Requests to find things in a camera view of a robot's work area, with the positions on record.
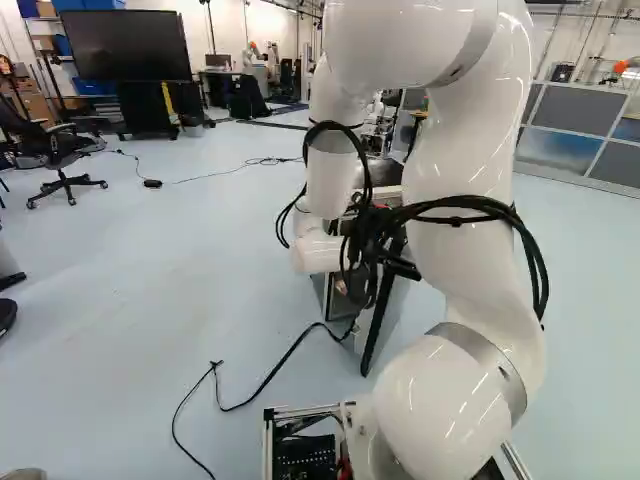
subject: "black monitor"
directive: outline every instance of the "black monitor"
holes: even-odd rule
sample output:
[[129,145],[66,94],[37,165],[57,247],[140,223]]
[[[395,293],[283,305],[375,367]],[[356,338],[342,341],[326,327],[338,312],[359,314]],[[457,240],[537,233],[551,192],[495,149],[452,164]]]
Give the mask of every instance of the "black monitor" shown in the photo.
[[182,20],[164,10],[60,13],[80,77],[120,82],[191,81]]
[[217,54],[217,55],[209,55],[206,54],[204,56],[207,67],[218,67],[225,68],[227,65],[231,67],[231,55],[228,54]]

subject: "shoe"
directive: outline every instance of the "shoe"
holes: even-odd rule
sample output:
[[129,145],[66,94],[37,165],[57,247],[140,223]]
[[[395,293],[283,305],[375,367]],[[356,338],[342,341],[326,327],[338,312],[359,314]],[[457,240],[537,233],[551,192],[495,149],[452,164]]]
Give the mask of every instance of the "shoe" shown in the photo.
[[39,468],[24,468],[6,473],[0,480],[47,480],[47,472]]

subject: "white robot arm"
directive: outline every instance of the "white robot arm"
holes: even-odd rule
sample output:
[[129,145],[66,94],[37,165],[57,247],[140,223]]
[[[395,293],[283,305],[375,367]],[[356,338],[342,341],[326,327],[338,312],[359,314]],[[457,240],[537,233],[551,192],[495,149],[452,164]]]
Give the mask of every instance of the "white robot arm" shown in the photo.
[[247,48],[242,51],[242,65],[244,65],[245,70],[253,68],[254,55],[256,58],[260,58],[262,56],[260,54],[260,50],[258,50],[256,42],[249,42],[247,44]]
[[[523,0],[328,0],[324,25],[312,121],[357,129],[376,90],[426,85],[434,120],[405,167],[405,205],[456,195],[512,203],[532,69]],[[323,131],[310,145],[304,208],[295,212],[298,269],[339,269],[342,239],[326,235],[322,219],[345,212],[358,167],[341,131]],[[432,212],[454,215],[477,212]],[[376,421],[412,478],[468,479],[542,384],[542,329],[518,278],[508,225],[412,221],[407,235],[423,278],[446,295],[446,319],[382,373]]]

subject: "circuit board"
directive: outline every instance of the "circuit board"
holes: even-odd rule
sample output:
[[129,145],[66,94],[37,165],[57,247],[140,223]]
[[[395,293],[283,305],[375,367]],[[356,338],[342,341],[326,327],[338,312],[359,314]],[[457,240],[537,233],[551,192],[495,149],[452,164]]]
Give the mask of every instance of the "circuit board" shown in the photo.
[[335,435],[280,440],[273,451],[276,480],[331,480],[336,478]]

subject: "blue bin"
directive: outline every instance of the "blue bin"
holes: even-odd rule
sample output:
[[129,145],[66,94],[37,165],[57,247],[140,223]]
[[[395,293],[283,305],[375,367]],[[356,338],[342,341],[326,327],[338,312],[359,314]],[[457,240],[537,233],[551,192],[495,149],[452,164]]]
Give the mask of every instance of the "blue bin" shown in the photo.
[[116,93],[116,86],[113,82],[84,80],[80,77],[73,77],[72,80],[79,95],[115,95]]
[[120,0],[84,0],[84,8],[87,10],[114,10],[125,7],[125,2]]
[[54,42],[56,44],[56,47],[58,48],[58,52],[60,53],[60,55],[62,55],[63,57],[70,57],[71,55],[73,55],[73,52],[71,51],[71,44],[69,43],[69,39],[65,35],[54,35]]
[[51,0],[57,12],[65,10],[84,10],[83,0]]
[[20,15],[22,18],[39,17],[38,7],[36,7],[36,0],[18,0],[18,8],[20,9]]

